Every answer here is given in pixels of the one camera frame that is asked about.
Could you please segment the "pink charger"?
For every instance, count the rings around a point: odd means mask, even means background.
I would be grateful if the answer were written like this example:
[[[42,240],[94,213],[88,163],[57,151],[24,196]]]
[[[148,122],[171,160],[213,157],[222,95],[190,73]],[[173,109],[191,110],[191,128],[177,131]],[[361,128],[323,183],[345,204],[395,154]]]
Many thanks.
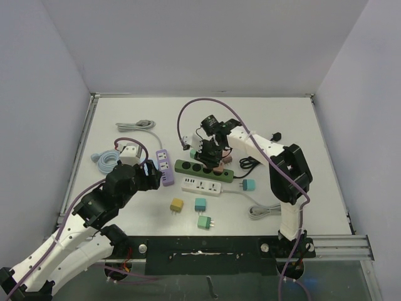
[[[232,162],[232,156],[227,156],[222,159],[224,164],[230,164]]]
[[[224,163],[220,162],[219,165],[215,168],[213,168],[213,171],[216,173],[223,173],[224,172]]]

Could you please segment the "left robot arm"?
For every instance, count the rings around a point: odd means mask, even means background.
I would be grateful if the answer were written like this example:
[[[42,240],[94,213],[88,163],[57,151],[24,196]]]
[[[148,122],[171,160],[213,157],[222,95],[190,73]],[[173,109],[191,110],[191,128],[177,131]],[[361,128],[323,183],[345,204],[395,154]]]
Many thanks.
[[[51,300],[79,273],[108,256],[127,252],[128,237],[115,224],[119,211],[140,191],[157,190],[162,173],[146,160],[118,164],[72,202],[61,226],[31,255],[1,269],[1,288],[8,300]]]

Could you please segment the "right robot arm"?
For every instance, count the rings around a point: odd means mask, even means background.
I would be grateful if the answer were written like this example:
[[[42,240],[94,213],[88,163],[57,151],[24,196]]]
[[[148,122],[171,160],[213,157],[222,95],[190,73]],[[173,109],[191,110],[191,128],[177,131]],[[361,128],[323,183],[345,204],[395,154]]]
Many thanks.
[[[213,169],[222,161],[223,151],[241,151],[269,169],[269,183],[280,201],[281,224],[279,249],[286,256],[294,256],[301,249],[298,238],[303,228],[303,208],[309,204],[308,191],[313,176],[301,148],[284,146],[251,132],[241,120],[219,122],[215,116],[205,118],[200,127],[206,138],[193,134],[183,143],[195,150],[195,160]]]

